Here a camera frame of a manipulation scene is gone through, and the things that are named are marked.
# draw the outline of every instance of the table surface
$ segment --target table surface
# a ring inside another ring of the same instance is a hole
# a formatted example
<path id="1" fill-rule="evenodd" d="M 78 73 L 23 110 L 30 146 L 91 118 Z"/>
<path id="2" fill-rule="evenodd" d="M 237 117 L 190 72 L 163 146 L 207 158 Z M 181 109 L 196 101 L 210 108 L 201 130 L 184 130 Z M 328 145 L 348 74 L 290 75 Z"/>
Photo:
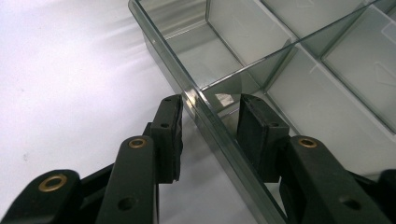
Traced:
<path id="1" fill-rule="evenodd" d="M 38 175 L 112 163 L 174 94 L 127 0 L 0 2 L 0 217 Z M 183 114 L 180 181 L 160 187 L 161 223 L 256 223 Z"/>

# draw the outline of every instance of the transparent organizer box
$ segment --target transparent organizer box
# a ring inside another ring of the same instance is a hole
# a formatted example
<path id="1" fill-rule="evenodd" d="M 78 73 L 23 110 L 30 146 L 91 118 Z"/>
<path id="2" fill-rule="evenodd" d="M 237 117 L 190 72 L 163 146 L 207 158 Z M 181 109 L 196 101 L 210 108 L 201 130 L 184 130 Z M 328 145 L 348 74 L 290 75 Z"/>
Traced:
<path id="1" fill-rule="evenodd" d="M 354 173 L 396 168 L 396 0 L 130 0 L 148 50 L 259 223 L 285 223 L 235 135 L 241 93 Z"/>

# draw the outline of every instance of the brass screw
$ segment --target brass screw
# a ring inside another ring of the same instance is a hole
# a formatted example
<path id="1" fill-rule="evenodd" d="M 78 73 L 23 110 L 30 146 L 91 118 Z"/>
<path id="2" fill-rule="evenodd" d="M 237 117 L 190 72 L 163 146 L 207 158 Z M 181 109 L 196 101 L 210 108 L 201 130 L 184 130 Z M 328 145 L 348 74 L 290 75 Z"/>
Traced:
<path id="1" fill-rule="evenodd" d="M 55 185 L 49 185 L 51 180 L 60 180 L 59 183 Z M 52 175 L 45 179 L 41 184 L 38 186 L 38 189 L 42 192 L 51 192 L 61 188 L 67 182 L 67 177 L 65 175 Z"/>
<path id="2" fill-rule="evenodd" d="M 309 139 L 309 138 L 300 138 L 300 139 L 298 140 L 298 143 L 299 143 L 301 146 L 303 146 L 303 147 L 310 147 L 310 148 L 312 148 L 312 147 L 317 147 L 317 146 L 318 146 L 318 143 L 317 143 L 317 142 L 315 142 L 314 140 Z"/>
<path id="3" fill-rule="evenodd" d="M 129 147 L 131 148 L 140 148 L 145 146 L 147 143 L 146 139 L 143 138 L 136 138 L 134 140 L 132 140 L 131 142 L 129 142 Z"/>

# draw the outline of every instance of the white table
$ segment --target white table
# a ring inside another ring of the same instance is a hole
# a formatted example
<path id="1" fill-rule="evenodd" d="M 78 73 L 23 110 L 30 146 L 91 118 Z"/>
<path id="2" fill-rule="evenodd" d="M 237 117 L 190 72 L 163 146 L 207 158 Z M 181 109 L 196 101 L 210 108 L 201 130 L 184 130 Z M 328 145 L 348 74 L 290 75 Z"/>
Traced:
<path id="1" fill-rule="evenodd" d="M 109 165 L 174 94 L 127 0 L 0 2 L 0 217 L 38 175 Z M 255 223 L 184 113 L 180 181 L 161 223 Z"/>

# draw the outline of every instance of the plastic drawer organizer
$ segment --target plastic drawer organizer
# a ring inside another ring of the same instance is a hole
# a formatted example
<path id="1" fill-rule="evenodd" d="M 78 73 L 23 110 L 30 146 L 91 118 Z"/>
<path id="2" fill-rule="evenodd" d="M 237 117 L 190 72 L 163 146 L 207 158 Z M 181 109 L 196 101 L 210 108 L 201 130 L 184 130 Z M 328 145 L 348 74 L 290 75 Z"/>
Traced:
<path id="1" fill-rule="evenodd" d="M 258 222 L 284 222 L 235 141 L 240 93 L 350 171 L 396 161 L 396 0 L 131 0 L 147 46 Z"/>

